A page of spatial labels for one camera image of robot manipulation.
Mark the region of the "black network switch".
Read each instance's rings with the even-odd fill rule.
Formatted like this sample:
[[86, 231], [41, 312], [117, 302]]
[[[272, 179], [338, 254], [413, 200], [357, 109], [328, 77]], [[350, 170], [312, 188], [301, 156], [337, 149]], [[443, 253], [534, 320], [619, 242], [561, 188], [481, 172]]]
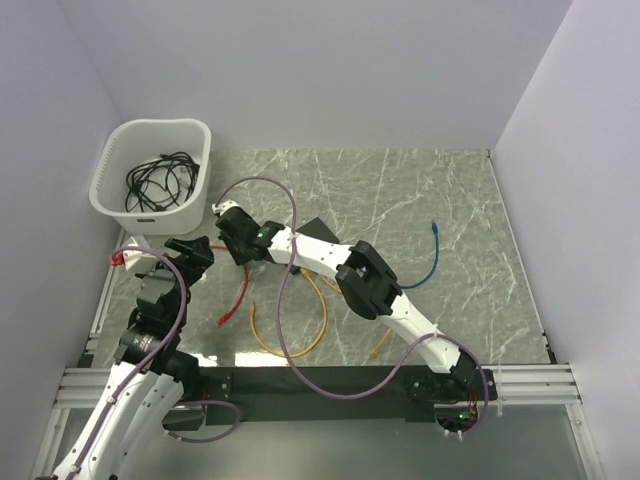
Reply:
[[340, 243], [338, 237], [319, 217], [315, 217], [296, 230], [296, 256], [291, 269], [297, 275], [302, 269], [335, 277], [337, 260], [332, 247]]

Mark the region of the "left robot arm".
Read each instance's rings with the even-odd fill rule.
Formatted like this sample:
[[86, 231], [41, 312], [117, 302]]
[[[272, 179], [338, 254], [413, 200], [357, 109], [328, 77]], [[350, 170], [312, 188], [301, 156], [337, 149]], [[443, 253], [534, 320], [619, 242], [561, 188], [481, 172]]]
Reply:
[[140, 292], [120, 337], [109, 378], [71, 451], [50, 479], [110, 479], [122, 456], [125, 438], [143, 431], [142, 418], [161, 420], [177, 401], [194, 399], [201, 388], [198, 361], [179, 352], [186, 324], [190, 287], [214, 264], [210, 240], [170, 238], [164, 246], [176, 256], [147, 246], [122, 245], [110, 255], [113, 266], [133, 253], [152, 259], [139, 273]]

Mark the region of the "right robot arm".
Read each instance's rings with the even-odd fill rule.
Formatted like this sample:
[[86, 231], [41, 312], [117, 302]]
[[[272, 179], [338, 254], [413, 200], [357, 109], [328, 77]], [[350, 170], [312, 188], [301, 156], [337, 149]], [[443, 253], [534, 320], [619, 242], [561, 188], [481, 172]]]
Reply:
[[444, 335], [415, 307], [371, 244], [323, 241], [277, 222], [259, 225], [233, 201], [213, 205], [212, 211], [219, 238], [237, 264], [267, 261], [283, 265], [285, 278], [294, 267], [333, 277], [351, 311], [381, 322], [408, 344], [400, 363], [412, 352], [419, 354], [440, 375], [441, 390], [452, 399], [465, 397], [476, 379], [481, 381], [483, 395], [489, 395], [487, 376], [475, 355]]

